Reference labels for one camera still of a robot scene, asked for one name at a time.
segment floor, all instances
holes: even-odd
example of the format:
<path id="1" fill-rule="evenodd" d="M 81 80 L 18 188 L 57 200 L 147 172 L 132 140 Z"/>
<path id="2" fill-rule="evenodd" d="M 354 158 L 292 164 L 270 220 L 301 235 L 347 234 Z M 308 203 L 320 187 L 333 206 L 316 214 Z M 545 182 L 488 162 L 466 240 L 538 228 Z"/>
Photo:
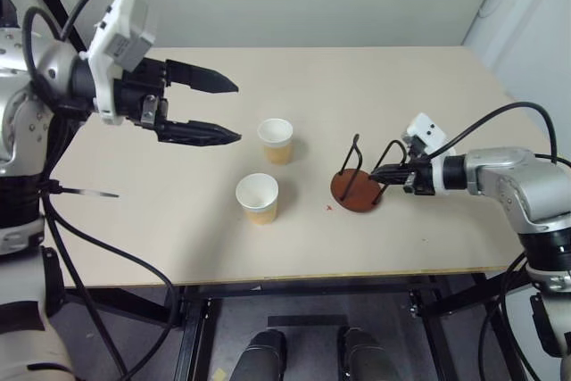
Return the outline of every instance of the floor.
<path id="1" fill-rule="evenodd" d="M 455 276 L 452 286 L 462 288 L 466 282 L 466 276 Z M 161 288 L 130 291 L 156 302 L 162 302 L 164 298 L 164 290 Z M 137 362 L 160 333 L 159 327 L 102 314 L 128 367 Z M 362 327 L 378 339 L 403 380 L 437 379 L 422 320 L 410 316 L 408 296 L 352 294 L 226 299 L 222 303 L 214 337 L 209 381 L 228 381 L 240 352 L 257 332 L 267 327 L 268 316 L 291 315 L 344 315 L 351 326 Z M 443 319 L 459 379 L 479 379 L 476 342 L 483 317 L 484 311 L 478 307 Z M 67 344 L 79 377 L 87 381 L 118 378 L 118 372 L 85 308 L 69 303 L 52 317 L 52 323 Z M 285 333 L 288 342 L 285 381 L 336 380 L 335 336 L 338 326 L 278 329 Z M 134 379 L 172 379 L 181 337 L 180 330 L 173 331 L 155 357 Z M 493 335 L 488 335 L 485 345 L 485 367 L 489 380 L 509 379 Z"/>

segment table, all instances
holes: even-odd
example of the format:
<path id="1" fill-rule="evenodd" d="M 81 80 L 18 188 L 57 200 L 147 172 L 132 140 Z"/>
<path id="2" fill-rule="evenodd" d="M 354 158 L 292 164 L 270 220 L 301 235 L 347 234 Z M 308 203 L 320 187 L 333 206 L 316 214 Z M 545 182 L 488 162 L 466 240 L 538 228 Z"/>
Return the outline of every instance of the table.
<path id="1" fill-rule="evenodd" d="M 414 197 L 393 186 L 376 210 L 358 214 L 335 202 L 329 182 L 355 133 L 363 169 L 370 170 L 419 112 L 452 137 L 509 103 L 475 56 L 463 47 L 162 48 L 150 55 L 213 68 L 234 80 L 239 94 L 208 95 L 175 85 L 167 97 L 172 119 L 219 123 L 242 133 L 242 141 L 206 148 L 159 144 L 152 132 L 131 124 L 105 126 L 93 115 L 54 178 L 120 199 L 55 195 L 53 201 L 71 224 L 186 285 L 177 379 L 203 379 L 196 375 L 197 362 L 207 359 L 204 344 L 216 319 L 212 304 L 220 297 L 384 292 L 410 295 L 439 379 L 458 379 L 440 316 L 489 302 L 501 276 L 483 281 L 476 274 L 476 286 L 450 294 L 445 276 L 434 274 L 502 269 L 521 252 L 499 205 L 465 192 Z M 257 125 L 270 117 L 294 124 L 294 161 L 286 166 L 266 162 L 256 137 Z M 549 148 L 527 113 L 512 111 L 457 150 L 501 145 Z M 391 156 L 398 160 L 397 153 Z M 258 171 L 280 186 L 278 217 L 263 227 L 249 223 L 234 196 L 238 180 Z M 118 288 L 157 285 L 158 279 L 68 234 L 64 238 L 98 304 L 164 323 L 165 307 Z M 397 275 L 409 277 L 360 282 Z M 64 279 L 71 286 L 67 272 Z M 511 287 L 528 281 L 521 277 Z M 236 289 L 228 287 L 232 283 Z M 486 309 L 494 311 L 490 304 Z M 497 313 L 492 327 L 512 379 L 525 379 Z"/>

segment white paper cup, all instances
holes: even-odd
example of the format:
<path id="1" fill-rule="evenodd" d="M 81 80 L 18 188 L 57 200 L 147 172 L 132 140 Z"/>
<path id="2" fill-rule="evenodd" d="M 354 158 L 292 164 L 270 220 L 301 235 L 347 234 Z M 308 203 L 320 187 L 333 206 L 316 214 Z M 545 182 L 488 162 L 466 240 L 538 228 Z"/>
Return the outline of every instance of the white paper cup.
<path id="1" fill-rule="evenodd" d="M 287 164 L 292 159 L 294 127 L 287 120 L 271 118 L 258 127 L 258 137 L 264 144 L 264 153 L 274 164 Z"/>
<path id="2" fill-rule="evenodd" d="M 276 218 L 277 181 L 269 174 L 253 173 L 238 182 L 236 199 L 253 223 L 264 225 Z"/>

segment white tabletop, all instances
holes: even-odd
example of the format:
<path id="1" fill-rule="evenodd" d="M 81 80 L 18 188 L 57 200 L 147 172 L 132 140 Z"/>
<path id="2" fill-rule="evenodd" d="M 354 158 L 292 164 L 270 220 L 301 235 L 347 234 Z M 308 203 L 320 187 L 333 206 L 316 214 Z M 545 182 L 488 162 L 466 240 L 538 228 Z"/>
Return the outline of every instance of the white tabletop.
<path id="1" fill-rule="evenodd" d="M 92 115 L 54 178 L 120 199 L 56 195 L 53 201 L 70 223 L 151 262 L 173 282 L 498 269 L 520 252 L 499 205 L 484 197 L 411 196 L 393 186 L 379 207 L 358 214 L 329 193 L 354 133 L 370 170 L 419 112 L 454 136 L 511 101 L 467 49 L 163 48 L 152 57 L 213 68 L 237 83 L 238 94 L 175 85 L 166 96 L 172 119 L 219 123 L 243 134 L 242 141 L 169 145 L 151 131 L 127 122 L 105 126 Z M 264 159 L 256 128 L 270 117 L 294 124 L 289 165 Z M 489 122 L 457 150 L 499 145 L 549 150 L 528 114 L 518 111 Z M 262 227 L 245 218 L 234 195 L 238 180 L 256 171 L 280 186 L 277 219 Z M 160 283 L 71 234 L 64 239 L 87 286 Z M 71 285 L 67 272 L 65 282 Z"/>

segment metal table frame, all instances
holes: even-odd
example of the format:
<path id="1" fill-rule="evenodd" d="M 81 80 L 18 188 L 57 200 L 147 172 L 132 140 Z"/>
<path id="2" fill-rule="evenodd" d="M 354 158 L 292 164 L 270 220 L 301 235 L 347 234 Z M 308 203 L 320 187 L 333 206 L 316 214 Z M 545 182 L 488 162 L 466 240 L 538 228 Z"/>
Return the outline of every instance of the metal table frame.
<path id="1" fill-rule="evenodd" d="M 510 290 L 529 284 L 525 275 L 516 276 Z M 482 273 L 472 274 L 475 284 L 456 294 L 448 285 L 448 276 L 410 277 L 350 277 L 331 279 L 300 279 L 291 281 L 265 281 L 230 285 L 181 286 L 180 317 L 178 328 L 183 329 L 178 355 L 175 381 L 203 381 L 208 379 L 210 357 L 217 316 L 224 299 L 237 296 L 315 296 L 328 294 L 407 294 L 410 312 L 420 317 L 426 340 L 432 354 L 436 375 L 440 381 L 459 379 L 446 334 L 442 316 L 483 305 L 494 311 L 492 300 L 499 294 L 503 274 L 489 279 Z M 160 305 L 118 288 L 96 288 L 91 294 L 98 308 L 124 317 L 164 325 L 170 304 Z M 71 300 L 77 302 L 74 289 L 68 290 Z M 509 375 L 514 381 L 525 381 L 525 371 L 509 339 L 498 311 L 491 319 Z"/>

